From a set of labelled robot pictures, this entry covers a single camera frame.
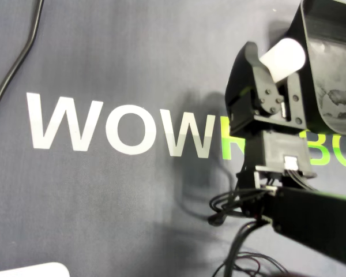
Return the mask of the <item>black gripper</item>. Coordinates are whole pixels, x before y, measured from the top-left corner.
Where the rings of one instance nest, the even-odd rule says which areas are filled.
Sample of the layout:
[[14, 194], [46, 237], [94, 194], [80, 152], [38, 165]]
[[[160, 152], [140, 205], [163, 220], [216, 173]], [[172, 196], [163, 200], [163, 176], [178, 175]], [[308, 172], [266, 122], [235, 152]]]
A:
[[266, 130], [298, 134], [305, 130], [300, 78], [286, 78], [279, 93], [270, 70], [258, 56], [258, 47], [247, 42], [237, 54], [225, 90], [230, 136], [250, 138]]

